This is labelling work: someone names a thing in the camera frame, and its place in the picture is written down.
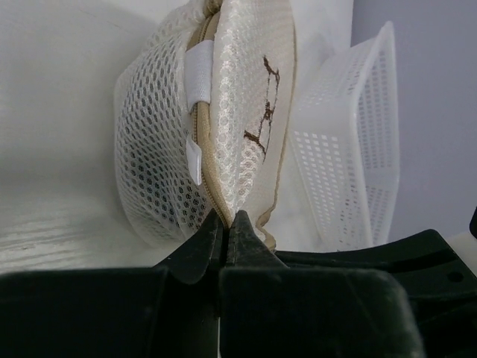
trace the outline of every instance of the mesh bag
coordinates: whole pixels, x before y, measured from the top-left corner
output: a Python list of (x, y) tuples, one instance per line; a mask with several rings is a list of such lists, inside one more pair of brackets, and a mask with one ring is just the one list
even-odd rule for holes
[(294, 64), (288, 0), (193, 0), (166, 17), (114, 96), (119, 194), (145, 241), (188, 239), (214, 208), (228, 227), (246, 210), (274, 247), (263, 225)]

